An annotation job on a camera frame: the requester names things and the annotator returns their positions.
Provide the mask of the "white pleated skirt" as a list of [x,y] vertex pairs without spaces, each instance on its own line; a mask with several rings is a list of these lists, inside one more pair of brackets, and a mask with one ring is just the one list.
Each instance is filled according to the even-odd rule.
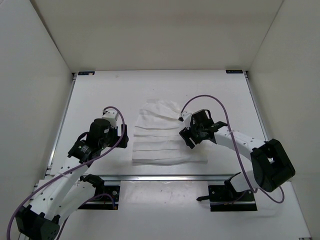
[[141,165],[172,166],[207,164],[203,147],[190,149],[179,132],[181,106],[167,99],[148,99],[139,109],[133,129],[132,162]]

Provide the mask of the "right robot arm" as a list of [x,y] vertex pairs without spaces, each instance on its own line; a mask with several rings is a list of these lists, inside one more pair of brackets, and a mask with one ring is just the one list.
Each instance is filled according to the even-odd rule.
[[237,173],[224,182],[224,195],[229,200],[236,200],[242,192],[251,189],[271,193],[296,174],[284,147],[276,139],[263,141],[232,131],[227,123],[214,122],[207,109],[195,113],[183,111],[179,121],[185,124],[179,135],[191,149],[202,141],[211,141],[251,162],[251,170]]

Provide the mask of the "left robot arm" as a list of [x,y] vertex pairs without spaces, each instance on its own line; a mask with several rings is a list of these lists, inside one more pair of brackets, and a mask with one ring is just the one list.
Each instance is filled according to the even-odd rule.
[[118,128],[107,119],[96,118],[89,131],[78,136],[60,171],[38,188],[28,206],[18,209],[15,220],[19,232],[31,240],[55,240],[68,217],[87,202],[109,199],[115,210],[112,192],[102,178],[85,173],[102,152],[124,149],[128,141],[126,124]]

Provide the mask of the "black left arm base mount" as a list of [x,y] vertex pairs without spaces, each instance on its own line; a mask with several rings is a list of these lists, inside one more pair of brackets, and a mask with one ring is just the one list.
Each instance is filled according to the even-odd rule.
[[79,210],[118,210],[120,183],[106,183],[101,177],[93,174],[81,176],[79,180],[81,183],[89,183],[94,188],[94,195],[83,203]]

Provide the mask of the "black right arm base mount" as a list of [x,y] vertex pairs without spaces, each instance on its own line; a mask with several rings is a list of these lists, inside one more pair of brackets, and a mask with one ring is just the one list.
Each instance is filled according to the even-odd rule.
[[208,195],[199,196],[198,202],[209,200],[211,212],[255,212],[258,210],[254,194],[251,190],[236,192],[231,180],[240,172],[224,181],[223,185],[208,186]]

